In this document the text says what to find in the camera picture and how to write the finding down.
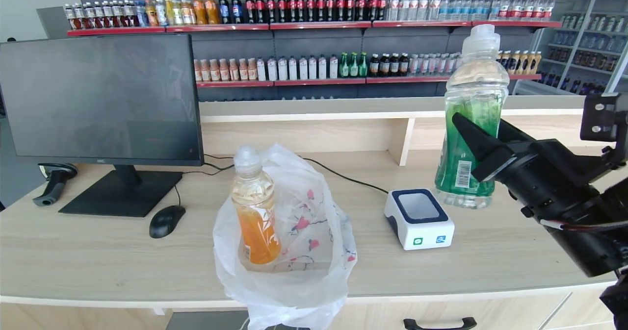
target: drawer handle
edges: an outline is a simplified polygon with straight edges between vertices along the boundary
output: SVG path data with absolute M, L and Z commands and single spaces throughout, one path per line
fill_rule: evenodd
M 403 325 L 407 330 L 469 330 L 475 328 L 477 323 L 473 317 L 464 317 L 462 318 L 462 326 L 459 328 L 446 328 L 446 329 L 428 329 L 422 328 L 417 325 L 417 321 L 414 319 L 403 319 Z

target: monitor stand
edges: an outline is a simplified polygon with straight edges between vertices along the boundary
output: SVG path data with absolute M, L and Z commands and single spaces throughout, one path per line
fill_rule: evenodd
M 101 216 L 144 217 L 181 180 L 181 172 L 136 171 L 132 165 L 114 165 L 59 212 Z M 171 204 L 177 203 L 176 197 Z

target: white plastic bag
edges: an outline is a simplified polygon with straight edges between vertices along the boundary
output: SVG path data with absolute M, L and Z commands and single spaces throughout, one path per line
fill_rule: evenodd
M 272 272 L 242 265 L 242 232 L 229 197 L 213 227 L 213 254 L 225 293 L 247 305 L 249 330 L 286 326 L 323 330 L 344 305 L 357 261 L 350 219 L 332 200 L 321 173 L 280 145 L 261 153 L 275 187 L 281 254 Z

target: computer mouse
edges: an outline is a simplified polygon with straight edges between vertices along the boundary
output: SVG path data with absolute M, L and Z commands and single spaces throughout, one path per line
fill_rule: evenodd
M 153 238 L 163 238 L 172 233 L 185 214 L 185 207 L 172 205 L 157 211 L 151 220 L 148 234 Z

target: monitor screen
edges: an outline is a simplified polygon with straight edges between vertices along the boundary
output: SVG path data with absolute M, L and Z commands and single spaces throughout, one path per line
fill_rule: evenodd
M 36 162 L 201 165 L 189 35 L 0 46 L 17 156 Z

